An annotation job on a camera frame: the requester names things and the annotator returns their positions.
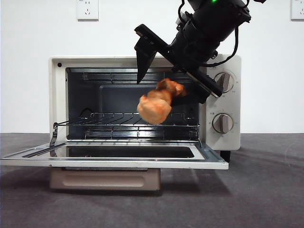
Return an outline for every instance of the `oven door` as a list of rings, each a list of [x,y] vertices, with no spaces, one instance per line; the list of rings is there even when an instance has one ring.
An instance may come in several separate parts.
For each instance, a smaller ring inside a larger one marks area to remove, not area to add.
[[[66,142],[37,146],[1,159],[1,165],[74,168],[227,170],[228,163],[200,142]]]

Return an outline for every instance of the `gray floor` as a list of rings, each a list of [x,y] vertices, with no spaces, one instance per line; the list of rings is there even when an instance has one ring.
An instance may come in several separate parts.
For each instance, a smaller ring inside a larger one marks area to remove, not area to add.
[[[2,134],[2,156],[48,142]],[[162,170],[162,191],[56,192],[49,169],[1,167],[2,228],[302,228],[304,134],[245,134],[228,171]]]

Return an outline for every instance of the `electrical outlet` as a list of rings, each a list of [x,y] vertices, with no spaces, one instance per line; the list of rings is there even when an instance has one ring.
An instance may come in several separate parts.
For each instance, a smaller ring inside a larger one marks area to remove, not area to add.
[[[98,20],[98,8],[98,0],[77,0],[77,19]]]
[[[304,0],[291,0],[291,20],[304,20]]]

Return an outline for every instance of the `control knob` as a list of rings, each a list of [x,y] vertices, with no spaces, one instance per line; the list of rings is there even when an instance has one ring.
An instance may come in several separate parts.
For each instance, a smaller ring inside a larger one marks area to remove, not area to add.
[[[217,132],[226,134],[232,128],[233,120],[228,114],[218,114],[213,118],[212,125]]]
[[[233,87],[233,77],[229,73],[220,73],[215,76],[214,80],[223,87],[223,93],[230,91]]]

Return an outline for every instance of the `white toaster oven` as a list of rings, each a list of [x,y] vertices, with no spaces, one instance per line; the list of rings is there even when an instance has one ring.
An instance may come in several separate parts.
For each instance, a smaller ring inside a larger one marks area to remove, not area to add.
[[[192,81],[157,57],[137,84],[136,67],[135,57],[52,57],[50,143],[1,164],[51,167],[54,189],[157,190],[160,169],[228,169],[230,151],[240,148],[240,57],[202,69],[223,86],[220,98],[175,106],[160,125],[140,118],[140,96],[165,77]]]

